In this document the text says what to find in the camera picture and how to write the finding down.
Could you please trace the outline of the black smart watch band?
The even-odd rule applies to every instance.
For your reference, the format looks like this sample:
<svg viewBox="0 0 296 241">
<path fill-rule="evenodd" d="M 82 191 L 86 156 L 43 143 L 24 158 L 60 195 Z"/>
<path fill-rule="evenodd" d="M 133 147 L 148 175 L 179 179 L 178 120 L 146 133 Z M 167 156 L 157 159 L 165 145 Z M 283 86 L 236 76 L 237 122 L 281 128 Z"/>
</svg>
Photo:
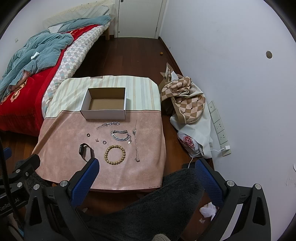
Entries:
<svg viewBox="0 0 296 241">
<path fill-rule="evenodd" d="M 82 143 L 80 146 L 79 146 L 79 155 L 82 157 L 82 159 L 84 161 L 87 162 L 86 160 L 86 152 L 87 150 L 90 151 L 90 158 L 95 158 L 95 154 L 94 154 L 94 151 L 93 149 L 86 143 Z"/>
</svg>

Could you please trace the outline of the crumpled white tissue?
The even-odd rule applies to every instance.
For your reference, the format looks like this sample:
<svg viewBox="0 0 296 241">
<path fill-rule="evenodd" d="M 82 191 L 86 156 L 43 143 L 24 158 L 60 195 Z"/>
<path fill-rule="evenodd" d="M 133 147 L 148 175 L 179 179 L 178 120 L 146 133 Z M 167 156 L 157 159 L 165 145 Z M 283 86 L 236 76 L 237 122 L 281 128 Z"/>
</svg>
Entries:
<svg viewBox="0 0 296 241">
<path fill-rule="evenodd" d="M 204 218 L 211 218 L 211 220 L 213 220 L 217 213 L 217 208 L 212 202 L 209 202 L 208 204 L 202 206 L 199 211 Z"/>
</svg>

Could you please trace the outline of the red bed blanket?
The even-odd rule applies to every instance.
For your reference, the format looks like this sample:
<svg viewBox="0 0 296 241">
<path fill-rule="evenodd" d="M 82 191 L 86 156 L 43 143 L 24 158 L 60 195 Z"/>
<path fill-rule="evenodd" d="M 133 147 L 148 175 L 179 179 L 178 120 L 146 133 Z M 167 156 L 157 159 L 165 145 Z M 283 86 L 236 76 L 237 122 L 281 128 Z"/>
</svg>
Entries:
<svg viewBox="0 0 296 241">
<path fill-rule="evenodd" d="M 89 25 L 70 32 L 76 40 L 84 32 L 98 25 Z M 44 117 L 42 115 L 42 98 L 58 70 L 63 50 L 54 67 L 29 77 L 16 91 L 1 101 L 1 131 L 10 131 L 30 136 L 38 136 Z"/>
</svg>

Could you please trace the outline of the red white plastic bag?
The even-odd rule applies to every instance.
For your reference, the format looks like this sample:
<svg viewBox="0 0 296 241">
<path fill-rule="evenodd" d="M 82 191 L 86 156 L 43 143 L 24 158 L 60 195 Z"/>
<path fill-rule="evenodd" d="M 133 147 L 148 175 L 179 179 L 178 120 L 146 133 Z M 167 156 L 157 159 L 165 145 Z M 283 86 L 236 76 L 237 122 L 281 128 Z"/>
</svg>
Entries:
<svg viewBox="0 0 296 241">
<path fill-rule="evenodd" d="M 196 140 L 185 133 L 178 132 L 177 137 L 184 149 L 188 152 L 189 156 L 199 157 L 202 156 L 203 147 L 196 142 Z"/>
</svg>

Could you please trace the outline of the dark fuzzy seat cushion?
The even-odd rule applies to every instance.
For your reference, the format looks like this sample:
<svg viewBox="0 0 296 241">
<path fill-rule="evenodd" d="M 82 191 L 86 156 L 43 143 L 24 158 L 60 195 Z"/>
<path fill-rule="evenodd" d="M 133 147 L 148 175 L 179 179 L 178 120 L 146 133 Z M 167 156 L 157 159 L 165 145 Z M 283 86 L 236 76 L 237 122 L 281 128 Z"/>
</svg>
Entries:
<svg viewBox="0 0 296 241">
<path fill-rule="evenodd" d="M 182 169 L 164 177 L 161 188 L 120 211 L 81 216 L 97 240 L 152 240 L 158 234 L 178 240 L 203 193 L 195 170 Z"/>
</svg>

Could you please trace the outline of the pink striped table cloth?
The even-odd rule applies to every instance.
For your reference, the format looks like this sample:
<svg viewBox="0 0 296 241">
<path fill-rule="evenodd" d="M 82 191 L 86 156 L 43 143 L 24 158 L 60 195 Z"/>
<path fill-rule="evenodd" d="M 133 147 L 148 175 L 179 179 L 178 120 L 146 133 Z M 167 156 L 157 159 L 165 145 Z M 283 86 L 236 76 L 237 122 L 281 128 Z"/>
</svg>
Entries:
<svg viewBox="0 0 296 241">
<path fill-rule="evenodd" d="M 126 88 L 125 120 L 83 117 L 80 109 L 86 90 L 95 87 Z M 149 78 L 135 76 L 64 80 L 50 102 L 33 151 L 40 158 L 37 174 L 55 183 L 69 180 L 86 164 L 79 155 L 82 143 L 88 144 L 99 160 L 93 189 L 161 187 L 166 143 L 158 86 Z"/>
</svg>

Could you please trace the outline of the brown checkered cloth bag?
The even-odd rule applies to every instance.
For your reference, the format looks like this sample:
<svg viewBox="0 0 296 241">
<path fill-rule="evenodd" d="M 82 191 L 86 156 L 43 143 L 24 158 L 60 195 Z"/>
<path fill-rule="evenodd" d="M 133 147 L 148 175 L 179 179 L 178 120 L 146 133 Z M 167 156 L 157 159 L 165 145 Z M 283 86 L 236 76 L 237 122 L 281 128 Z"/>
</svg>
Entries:
<svg viewBox="0 0 296 241">
<path fill-rule="evenodd" d="M 174 112 L 170 123 L 177 133 L 185 133 L 203 147 L 201 157 L 211 158 L 211 117 L 205 94 L 190 77 L 175 73 L 170 64 L 166 65 L 161 75 L 161 103 L 168 104 Z"/>
</svg>

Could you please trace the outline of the white cardboard box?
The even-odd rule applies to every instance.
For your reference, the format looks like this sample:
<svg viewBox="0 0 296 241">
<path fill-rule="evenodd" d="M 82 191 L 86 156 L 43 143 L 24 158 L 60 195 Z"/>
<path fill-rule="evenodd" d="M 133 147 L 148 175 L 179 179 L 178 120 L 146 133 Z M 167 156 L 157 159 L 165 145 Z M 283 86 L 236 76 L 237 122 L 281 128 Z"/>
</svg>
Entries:
<svg viewBox="0 0 296 241">
<path fill-rule="evenodd" d="M 125 120 L 126 88 L 88 88 L 80 112 L 86 120 Z"/>
</svg>

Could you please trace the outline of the white tissue on quilt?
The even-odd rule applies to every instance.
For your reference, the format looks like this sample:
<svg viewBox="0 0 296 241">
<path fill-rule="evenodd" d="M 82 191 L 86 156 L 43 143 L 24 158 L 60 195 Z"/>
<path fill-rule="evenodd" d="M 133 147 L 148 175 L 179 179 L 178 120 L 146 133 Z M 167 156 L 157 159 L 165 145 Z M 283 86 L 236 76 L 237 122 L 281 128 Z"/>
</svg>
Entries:
<svg viewBox="0 0 296 241">
<path fill-rule="evenodd" d="M 31 56 L 31 60 L 33 60 L 34 58 L 36 58 L 40 53 L 39 52 L 35 52 L 34 55 Z"/>
</svg>

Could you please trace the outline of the teal blue quilt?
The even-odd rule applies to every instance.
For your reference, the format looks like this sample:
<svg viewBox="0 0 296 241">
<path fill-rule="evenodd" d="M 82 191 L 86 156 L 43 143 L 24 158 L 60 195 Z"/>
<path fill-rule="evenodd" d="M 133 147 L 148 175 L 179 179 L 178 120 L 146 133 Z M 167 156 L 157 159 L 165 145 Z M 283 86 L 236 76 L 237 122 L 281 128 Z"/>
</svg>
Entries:
<svg viewBox="0 0 296 241">
<path fill-rule="evenodd" d="M 47 68 L 54 67 L 62 50 L 70 46 L 74 37 L 69 33 L 89 25 L 105 25 L 111 20 L 110 15 L 98 16 L 91 19 L 77 19 L 59 23 L 58 31 L 49 30 L 40 32 L 27 40 L 26 44 L 11 57 L 7 69 L 1 79 L 1 99 L 9 95 L 13 87 L 25 80 L 25 75 L 39 73 Z M 31 60 L 35 52 L 40 54 Z"/>
</svg>

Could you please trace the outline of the checkered white grey quilt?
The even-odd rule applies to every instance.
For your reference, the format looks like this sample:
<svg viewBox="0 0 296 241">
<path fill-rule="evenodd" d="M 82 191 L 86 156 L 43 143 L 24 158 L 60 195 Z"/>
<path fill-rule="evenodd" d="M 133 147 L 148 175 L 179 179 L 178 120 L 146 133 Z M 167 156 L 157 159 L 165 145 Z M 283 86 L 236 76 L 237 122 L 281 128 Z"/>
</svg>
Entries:
<svg viewBox="0 0 296 241">
<path fill-rule="evenodd" d="M 110 23 L 105 25 L 98 25 L 92 27 L 90 30 L 84 32 L 66 49 L 62 57 L 60 66 L 56 71 L 53 79 L 47 87 L 44 96 L 42 98 L 42 115 L 46 116 L 47 109 L 52 101 L 55 92 L 59 88 L 60 84 L 71 78 L 76 70 L 80 67 L 81 63 L 86 57 L 86 54 L 91 49 L 93 44 L 103 34 L 105 30 L 109 28 Z"/>
</svg>

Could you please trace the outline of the pale checkered pillow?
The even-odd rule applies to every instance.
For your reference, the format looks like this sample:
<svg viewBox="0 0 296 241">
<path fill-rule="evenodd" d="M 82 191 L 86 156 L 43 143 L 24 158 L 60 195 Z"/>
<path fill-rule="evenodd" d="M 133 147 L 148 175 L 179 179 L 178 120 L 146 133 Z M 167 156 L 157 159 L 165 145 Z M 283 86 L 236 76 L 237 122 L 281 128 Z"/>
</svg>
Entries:
<svg viewBox="0 0 296 241">
<path fill-rule="evenodd" d="M 91 19 L 103 15 L 115 15 L 115 1 L 96 1 L 67 9 L 43 20 L 43 27 L 48 28 L 71 20 Z"/>
</svg>

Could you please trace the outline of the white door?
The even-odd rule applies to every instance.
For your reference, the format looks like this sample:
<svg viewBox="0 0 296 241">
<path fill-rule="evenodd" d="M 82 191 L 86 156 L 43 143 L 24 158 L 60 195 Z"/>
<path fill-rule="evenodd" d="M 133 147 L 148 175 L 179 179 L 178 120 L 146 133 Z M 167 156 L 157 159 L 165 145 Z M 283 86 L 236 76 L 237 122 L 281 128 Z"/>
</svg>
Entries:
<svg viewBox="0 0 296 241">
<path fill-rule="evenodd" d="M 114 37 L 157 39 L 167 0 L 116 1 Z"/>
</svg>

